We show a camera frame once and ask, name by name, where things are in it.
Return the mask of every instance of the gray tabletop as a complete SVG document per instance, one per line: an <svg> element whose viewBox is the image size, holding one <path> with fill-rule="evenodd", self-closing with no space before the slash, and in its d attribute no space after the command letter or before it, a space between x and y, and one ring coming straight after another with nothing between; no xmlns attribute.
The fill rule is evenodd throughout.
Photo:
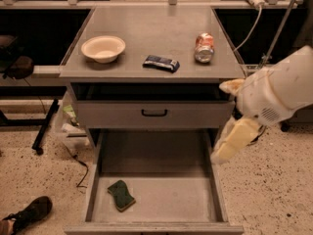
<svg viewBox="0 0 313 235"><path fill-rule="evenodd" d="M194 58L196 38L203 32L214 37L215 54L209 64L200 64ZM115 62L98 64L82 55L81 45L99 35L125 41L125 51ZM180 68L176 73L145 69L142 64L149 55L177 60ZM160 4L97 7L60 77L197 80L244 75L209 6Z"/></svg>

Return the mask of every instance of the green sponge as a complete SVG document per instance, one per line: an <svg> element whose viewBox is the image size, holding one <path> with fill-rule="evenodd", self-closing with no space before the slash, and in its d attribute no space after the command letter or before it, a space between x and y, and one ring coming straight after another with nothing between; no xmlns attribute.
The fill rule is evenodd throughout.
<svg viewBox="0 0 313 235"><path fill-rule="evenodd" d="M120 212L124 212L136 202L136 200L129 194L127 185L122 180L118 180L110 186L108 192L112 194L115 206Z"/></svg>

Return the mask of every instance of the white bowl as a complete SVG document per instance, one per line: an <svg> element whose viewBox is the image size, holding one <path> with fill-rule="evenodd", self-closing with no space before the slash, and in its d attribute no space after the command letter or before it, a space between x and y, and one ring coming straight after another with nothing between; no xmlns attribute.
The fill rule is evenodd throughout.
<svg viewBox="0 0 313 235"><path fill-rule="evenodd" d="M125 42L116 36L97 36L83 43L81 52L98 63L109 63L125 49Z"/></svg>

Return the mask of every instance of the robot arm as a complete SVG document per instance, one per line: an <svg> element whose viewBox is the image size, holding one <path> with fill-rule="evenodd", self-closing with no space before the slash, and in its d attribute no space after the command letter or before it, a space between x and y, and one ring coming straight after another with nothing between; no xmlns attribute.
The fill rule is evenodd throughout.
<svg viewBox="0 0 313 235"><path fill-rule="evenodd" d="M246 80L222 83L220 89L237 97L243 117L225 125L211 155L214 164L230 160L257 137L262 125L291 118L313 104L313 49L304 46L274 67L265 67Z"/></svg>

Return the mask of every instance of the speckled floor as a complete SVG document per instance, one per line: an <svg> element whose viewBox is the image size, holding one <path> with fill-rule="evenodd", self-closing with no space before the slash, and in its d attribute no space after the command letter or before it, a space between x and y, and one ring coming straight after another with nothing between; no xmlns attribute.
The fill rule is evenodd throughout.
<svg viewBox="0 0 313 235"><path fill-rule="evenodd" d="M44 154L35 155L31 145L38 129L0 128L0 217L48 195L51 215L21 234L64 234L65 225L81 220L85 194L76 184L85 167L70 156L53 127L43 141ZM71 152L88 165L93 160L91 149ZM245 235L313 234L313 126L287 133L268 128L218 171L230 223L242 225Z"/></svg>

